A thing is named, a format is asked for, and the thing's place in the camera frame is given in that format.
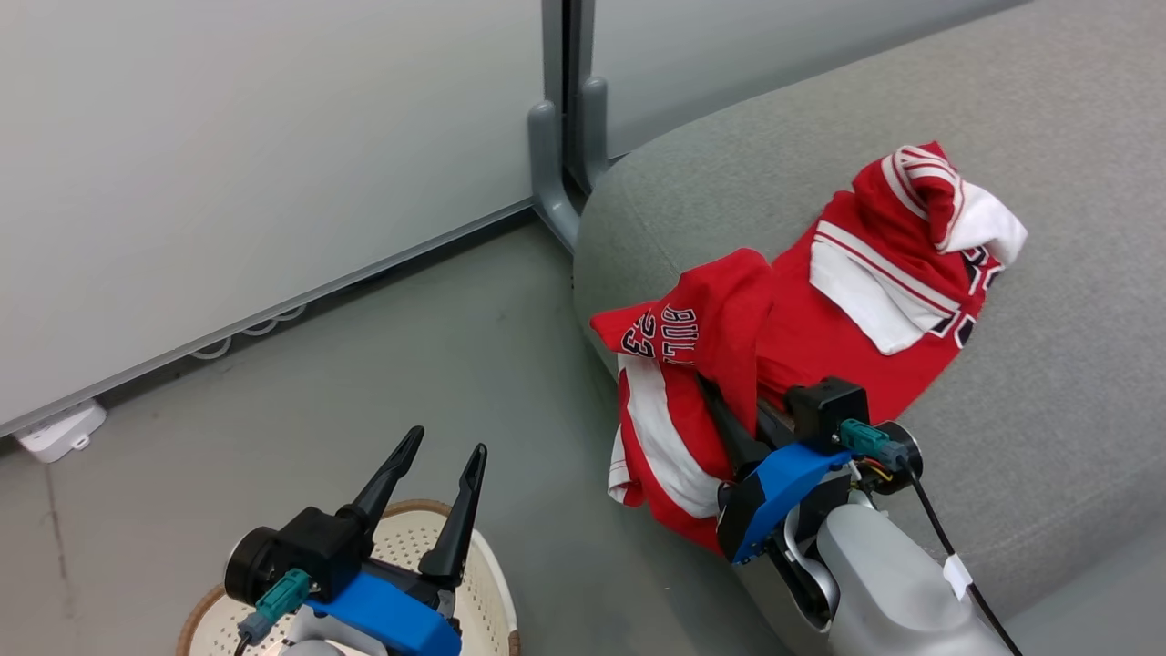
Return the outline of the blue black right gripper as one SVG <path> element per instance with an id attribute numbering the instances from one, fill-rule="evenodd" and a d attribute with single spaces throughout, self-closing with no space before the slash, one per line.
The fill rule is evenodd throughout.
<path id="1" fill-rule="evenodd" d="M 729 408 L 717 385 L 700 374 L 697 385 L 724 445 L 732 480 L 742 480 L 718 494 L 717 517 L 721 553 L 729 563 L 742 564 L 763 553 L 763 543 L 788 512 L 828 473 L 854 461 L 854 451 L 828 454 L 798 443 L 791 418 L 766 398 L 757 400 L 754 437 Z"/>

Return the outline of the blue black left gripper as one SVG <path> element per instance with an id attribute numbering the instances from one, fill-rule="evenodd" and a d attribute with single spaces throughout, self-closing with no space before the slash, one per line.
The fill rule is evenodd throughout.
<path id="1" fill-rule="evenodd" d="M 375 470 L 354 502 L 339 509 L 371 539 L 396 482 L 408 474 L 424 428 L 412 426 L 403 440 Z M 323 602 L 305 602 L 305 642 L 329 642 L 333 649 L 312 647 L 312 655 L 458 655 L 463 640 L 455 619 L 455 588 L 464 578 L 482 494 L 487 447 L 478 444 L 458 480 L 458 494 L 434 545 L 419 560 L 419 573 L 370 559 L 346 588 Z"/>

